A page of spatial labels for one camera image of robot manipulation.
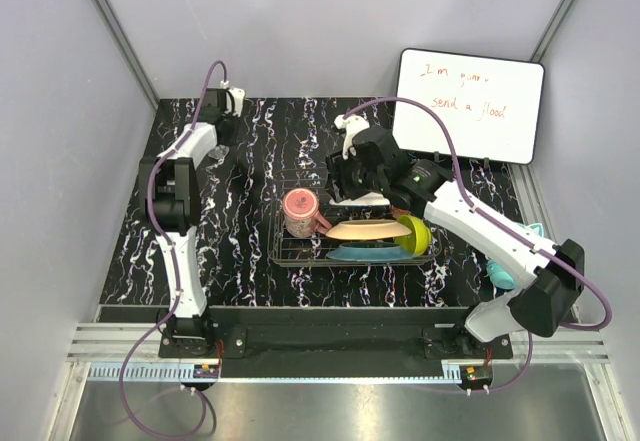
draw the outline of red handwriting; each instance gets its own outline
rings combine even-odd
[[[433,71],[431,71],[431,65],[430,64],[427,64],[425,66],[427,66],[427,70],[424,73],[422,73],[420,76],[426,76],[427,74],[432,74],[433,73]]]
[[[427,67],[427,70],[424,73],[422,73],[420,76],[427,76],[428,74],[436,73],[435,71],[431,71],[431,65],[430,64],[425,64],[425,66]],[[447,68],[440,68],[440,69],[438,69],[437,74],[440,75],[440,76],[444,75],[444,76],[448,77],[449,76],[449,71],[447,70]]]
[[[458,98],[453,99],[444,99],[444,98],[433,98],[432,108],[451,108],[458,109]]]
[[[485,115],[493,116],[495,118],[506,118],[505,116],[506,111],[507,111],[506,105],[502,106],[502,109],[500,109],[492,106],[491,102],[484,103],[484,106],[482,109],[482,115],[478,118],[478,121],[484,118]]]
[[[482,76],[479,74],[460,73],[460,78],[462,79],[462,82],[460,83],[460,87],[463,87],[467,81],[471,81],[471,82],[482,81]],[[489,78],[484,78],[484,82],[486,83],[487,81],[489,81]]]

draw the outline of pink mug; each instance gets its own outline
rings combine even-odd
[[[296,188],[289,191],[282,200],[284,225],[296,238],[308,238],[318,231],[327,234],[333,226],[318,211],[320,201],[308,189]]]

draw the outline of white wall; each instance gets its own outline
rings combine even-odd
[[[0,426],[40,439],[152,110],[91,0],[0,0]]]
[[[559,0],[110,0],[161,97],[213,59],[251,96],[395,91],[400,52],[528,59]]]
[[[640,433],[638,0],[578,0],[547,58],[533,167],[559,239],[586,249],[586,270],[613,304],[603,332]],[[582,314],[602,310],[584,295]]]

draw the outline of pink cup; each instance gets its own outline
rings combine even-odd
[[[296,238],[308,238],[318,231],[327,234],[333,226],[319,213],[318,197],[308,189],[296,188],[282,200],[284,225]]]

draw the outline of dish rack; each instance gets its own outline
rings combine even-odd
[[[325,192],[327,182],[326,167],[308,169],[284,169],[274,174],[275,196],[271,200],[271,216],[269,222],[269,257],[284,267],[339,267],[339,266],[416,266],[422,265],[442,250],[439,230],[427,223],[431,230],[432,242],[422,256],[392,262],[340,261],[327,258],[327,253],[336,249],[346,241],[327,238],[314,234],[311,238],[295,238],[284,226],[282,200],[287,192],[295,188],[307,188],[313,191],[320,201],[320,213],[332,225],[349,219],[393,219],[389,206],[335,206],[330,203],[331,197]]]

